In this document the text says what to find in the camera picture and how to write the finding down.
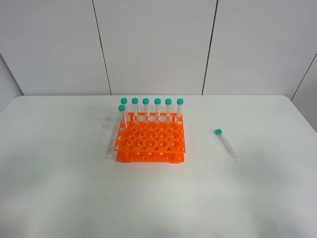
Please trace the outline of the green capped test tube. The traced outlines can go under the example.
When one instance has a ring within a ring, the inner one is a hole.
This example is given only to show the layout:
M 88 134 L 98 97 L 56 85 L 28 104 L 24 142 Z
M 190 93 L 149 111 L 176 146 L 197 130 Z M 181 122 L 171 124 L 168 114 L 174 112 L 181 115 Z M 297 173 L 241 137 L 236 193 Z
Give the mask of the green capped test tube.
M 225 149 L 227 150 L 227 152 L 230 154 L 230 156 L 237 161 L 237 157 L 236 157 L 236 152 L 234 150 L 234 148 L 232 147 L 232 145 L 230 144 L 230 142 L 227 140 L 227 138 L 225 137 L 223 131 L 218 128 L 214 131 L 215 135 L 219 138 L 219 140 L 222 142 L 223 146 L 225 147 Z

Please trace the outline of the orange test tube rack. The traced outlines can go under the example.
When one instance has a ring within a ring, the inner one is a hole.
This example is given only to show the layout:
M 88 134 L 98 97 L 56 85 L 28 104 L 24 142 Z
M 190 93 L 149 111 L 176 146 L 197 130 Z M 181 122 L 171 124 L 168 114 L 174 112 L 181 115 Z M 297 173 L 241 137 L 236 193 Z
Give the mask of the orange test tube rack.
M 166 117 L 154 112 L 139 119 L 129 112 L 127 123 L 120 122 L 114 145 L 116 160 L 122 163 L 153 162 L 179 164 L 186 153 L 183 117 L 171 113 Z

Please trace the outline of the test tube second row left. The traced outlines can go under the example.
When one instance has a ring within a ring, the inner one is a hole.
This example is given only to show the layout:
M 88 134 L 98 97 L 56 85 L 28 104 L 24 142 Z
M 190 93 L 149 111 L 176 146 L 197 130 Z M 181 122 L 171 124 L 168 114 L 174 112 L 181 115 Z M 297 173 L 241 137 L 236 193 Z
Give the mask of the test tube second row left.
M 128 122 L 123 114 L 124 111 L 124 106 L 123 105 L 119 105 L 118 106 L 118 110 L 121 112 L 122 116 L 121 116 L 121 123 L 124 125 L 125 128 L 128 127 Z

